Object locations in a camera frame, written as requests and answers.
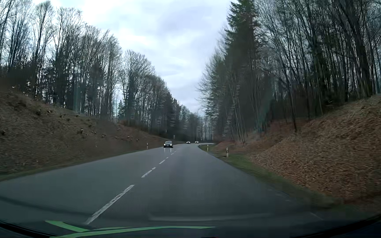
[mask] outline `cloudy sky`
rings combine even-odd
[[[226,25],[230,0],[51,2],[56,7],[78,8],[86,22],[111,30],[123,50],[142,53],[152,62],[181,104],[192,112],[201,108],[196,87]]]

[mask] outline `grassy slope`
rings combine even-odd
[[[147,143],[156,148],[166,140],[0,91],[0,180],[146,149]]]

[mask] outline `forest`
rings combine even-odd
[[[0,86],[176,140],[210,140],[211,120],[172,97],[144,54],[49,0],[0,0]]]
[[[237,0],[199,82],[215,140],[381,94],[381,0]]]

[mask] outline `dark car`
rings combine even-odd
[[[173,143],[171,141],[166,141],[164,143],[164,148],[173,148]]]

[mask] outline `windshield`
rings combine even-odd
[[[0,0],[0,228],[274,237],[379,214],[381,0]]]

